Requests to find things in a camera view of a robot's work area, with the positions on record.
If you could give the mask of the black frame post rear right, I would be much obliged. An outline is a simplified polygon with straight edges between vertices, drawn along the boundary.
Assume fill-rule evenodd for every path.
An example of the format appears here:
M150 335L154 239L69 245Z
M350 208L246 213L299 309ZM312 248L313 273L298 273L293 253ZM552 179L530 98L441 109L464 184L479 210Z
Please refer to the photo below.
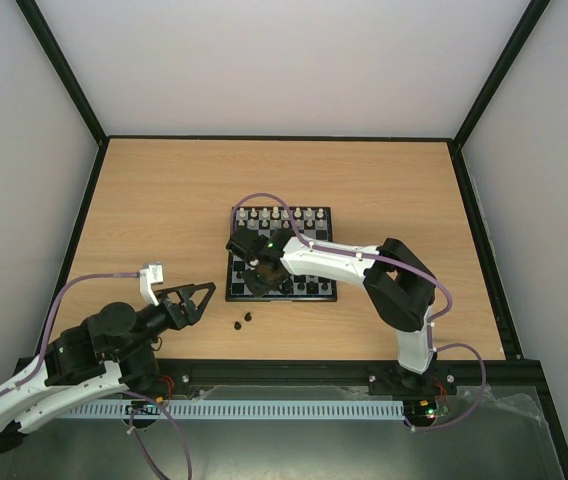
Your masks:
M528 2L454 137L454 142L459 149L462 149L470 139L550 4L550 0L531 0Z

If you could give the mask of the black frame post rear left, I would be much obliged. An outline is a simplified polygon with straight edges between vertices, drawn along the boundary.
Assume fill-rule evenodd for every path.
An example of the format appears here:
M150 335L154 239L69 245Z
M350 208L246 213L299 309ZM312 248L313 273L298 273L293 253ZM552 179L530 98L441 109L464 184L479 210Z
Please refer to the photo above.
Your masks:
M38 3L35 0L16 0L15 3L55 70L93 140L101 147L106 142L108 135L90 105Z

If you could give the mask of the black frame post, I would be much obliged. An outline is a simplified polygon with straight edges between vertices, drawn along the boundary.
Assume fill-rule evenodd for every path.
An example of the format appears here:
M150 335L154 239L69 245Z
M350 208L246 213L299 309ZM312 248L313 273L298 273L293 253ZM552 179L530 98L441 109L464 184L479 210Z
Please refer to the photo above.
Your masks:
M528 2L454 137L454 142L459 149L462 149L470 139L550 4L550 0L531 0Z
M93 140L101 147L106 142L108 135L90 105L38 3L35 0L16 0L15 3L55 70Z

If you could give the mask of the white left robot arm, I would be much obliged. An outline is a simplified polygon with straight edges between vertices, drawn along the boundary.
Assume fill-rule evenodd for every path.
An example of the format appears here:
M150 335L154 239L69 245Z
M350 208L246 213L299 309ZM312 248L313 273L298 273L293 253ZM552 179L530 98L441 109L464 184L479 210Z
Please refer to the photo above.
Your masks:
M0 385L0 454L75 407L149 391L160 376L154 344L167 330L195 325L215 290L212 282L162 289L140 310L113 302L63 331Z

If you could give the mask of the black aluminium front rail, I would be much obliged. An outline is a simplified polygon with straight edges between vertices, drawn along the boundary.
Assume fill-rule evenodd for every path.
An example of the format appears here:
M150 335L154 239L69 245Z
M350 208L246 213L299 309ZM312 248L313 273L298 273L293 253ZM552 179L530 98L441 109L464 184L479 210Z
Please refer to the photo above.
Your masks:
M373 396L398 400L433 399L445 391L478 386L532 387L550 393L541 364L535 360L437 360L426 373L402 369L395 360L260 361L160 359L160 372L175 381L174 392L190 394L213 386L366 387Z

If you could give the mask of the black and silver chessboard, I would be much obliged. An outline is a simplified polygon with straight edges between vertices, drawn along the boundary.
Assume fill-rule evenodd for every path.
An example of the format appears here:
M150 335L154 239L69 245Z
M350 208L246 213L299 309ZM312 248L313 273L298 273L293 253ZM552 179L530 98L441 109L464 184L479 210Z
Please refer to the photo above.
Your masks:
M277 206L280 209L280 220L272 219L273 207ZM269 235L271 231L279 228L286 228L288 230L297 229L299 233L304 237L303 241L298 238L293 237L290 239L290 244L285 247L285 253L282 258L282 263L286 270L289 272L289 276L284 279L279 279L277 281L278 288L271 291L269 294L261 298L255 298L251 295L249 290L246 288L243 278L237 280L235 278L235 273L242 271L244 264L237 257L233 258L230 254L228 257L228 268L227 268L227 278L226 278L226 288L225 288L225 299L228 302L257 302L257 301L335 301L337 299L337 290L335 286L335 281L339 277L337 273L338 261L331 259L330 255L325 252L317 252L315 248L319 245L326 245L332 240L332 220L331 220L331 210L328 207L322 206L292 206L285 208L283 206L237 206L233 210L233 230L235 231L238 227L248 227L251 230L258 230L260 233ZM295 219L294 211L299 207L302 211L302 218ZM260 227L263 219L261 218L261 211L263 208L270 210L270 219L268 229L262 229ZM306 229L305 224L307 220L305 219L305 210L311 209L313 211L313 221L314 226L312 229ZM257 210L258 219L257 228L252 229L249 227L250 211L252 209ZM289 211L291 216L290 219L283 218L283 210ZM324 211L324 228L316 228L316 212L322 209ZM245 210L247 217L245 220L238 218L238 213L240 210ZM303 221L303 229L298 229L295 226L296 220ZM316 281L309 281L308 275L317 276ZM326 276L328 282L320 282L318 276ZM293 291L290 294L285 294L283 291L283 283L287 280L293 282ZM316 294L296 295L295 294L295 284L305 282L315 282L318 286L318 291ZM320 291L320 284L328 283L329 289L327 292L323 293Z

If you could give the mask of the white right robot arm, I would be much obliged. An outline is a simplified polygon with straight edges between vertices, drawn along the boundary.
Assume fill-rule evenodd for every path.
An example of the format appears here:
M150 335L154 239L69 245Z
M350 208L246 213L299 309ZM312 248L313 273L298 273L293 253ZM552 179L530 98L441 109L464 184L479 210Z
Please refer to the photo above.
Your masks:
M262 297L281 290L294 276L312 276L365 290L381 320L395 329L400 379L409 390L424 390L435 379L435 352L428 314L436 278L399 240L381 246L350 246L278 229L266 237L237 228L226 244L246 264L248 291Z

